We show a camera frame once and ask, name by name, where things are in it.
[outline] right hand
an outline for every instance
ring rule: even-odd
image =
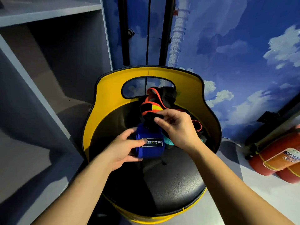
[[[154,121],[169,135],[170,140],[179,148],[188,151],[195,145],[202,143],[194,128],[190,116],[178,110],[165,109],[158,114],[164,118],[154,118]]]

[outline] fire extinguisher label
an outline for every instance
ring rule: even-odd
[[[287,148],[283,154],[285,154],[285,156],[283,157],[283,159],[290,161],[292,163],[297,163],[300,161],[300,151],[289,147]]]

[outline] forearm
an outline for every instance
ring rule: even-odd
[[[202,142],[187,151],[225,224],[293,224],[250,189]]]
[[[98,155],[33,225],[87,224],[111,170],[105,152]]]

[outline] yellow stripe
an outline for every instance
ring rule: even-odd
[[[260,156],[260,158],[261,158],[261,160],[263,161],[263,163],[264,163],[265,165],[267,165],[268,167],[270,167],[272,170],[275,170],[275,171],[279,171],[279,170],[280,170],[280,169],[277,169],[277,168],[272,167],[271,165],[269,165],[269,164],[263,159],[263,157],[262,157],[261,154],[259,154],[259,153],[257,153],[257,154]]]
[[[288,167],[289,171],[292,172],[292,174],[296,175],[298,178],[300,178],[300,176],[298,174],[296,174],[295,172],[293,172],[289,167]]]
[[[152,110],[163,110],[160,106],[152,105]]]
[[[203,193],[201,194],[201,196],[191,205],[189,206],[188,208],[186,209],[182,209],[181,212],[177,212],[175,214],[172,214],[172,215],[166,215],[166,216],[157,216],[157,217],[147,217],[147,216],[141,216],[141,215],[137,215],[137,214],[134,214],[134,213],[131,213],[131,212],[128,212],[122,208],[120,208],[119,206],[117,206],[116,204],[114,204],[111,200],[109,200],[104,194],[103,196],[122,214],[122,216],[124,216],[125,218],[135,222],[135,223],[140,223],[140,224],[158,224],[158,223],[163,223],[169,219],[172,219],[174,216],[177,216],[179,214],[182,214],[184,213],[185,211],[189,210],[191,207],[193,207],[195,204],[198,203],[198,201],[203,197],[203,195],[205,194],[207,188],[205,187]],[[135,219],[132,219],[131,217],[138,217],[140,219],[152,219],[152,220],[156,220],[156,221],[141,221],[141,220],[135,220]]]

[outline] gray cabinet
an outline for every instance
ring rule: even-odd
[[[30,224],[83,162],[94,86],[112,70],[101,0],[1,0],[0,224]]]

